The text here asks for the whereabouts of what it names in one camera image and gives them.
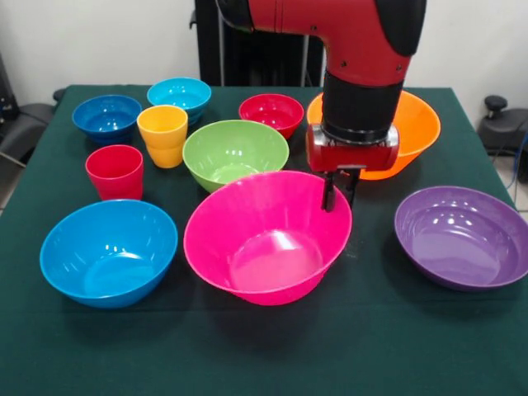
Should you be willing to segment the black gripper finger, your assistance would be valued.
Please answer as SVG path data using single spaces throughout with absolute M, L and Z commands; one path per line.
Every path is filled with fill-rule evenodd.
M 336 173 L 335 172 L 326 172 L 324 174 L 324 186 L 323 186 L 323 202 L 322 202 L 322 209 L 326 212 L 331 212 L 334 209 L 335 206 L 335 186 L 334 186 L 334 178 Z
M 356 188 L 359 182 L 359 170 L 356 168 L 342 170 L 342 175 L 346 179 L 346 196 L 350 207 L 352 207 L 356 196 Z

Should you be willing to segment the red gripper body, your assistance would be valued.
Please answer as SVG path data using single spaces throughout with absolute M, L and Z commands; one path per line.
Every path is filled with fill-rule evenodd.
M 328 137 L 322 125 L 309 125 L 306 133 L 306 153 L 314 172 L 336 172 L 347 169 L 385 171 L 396 162 L 399 133 L 392 125 L 387 137 L 377 144 L 343 143 Z

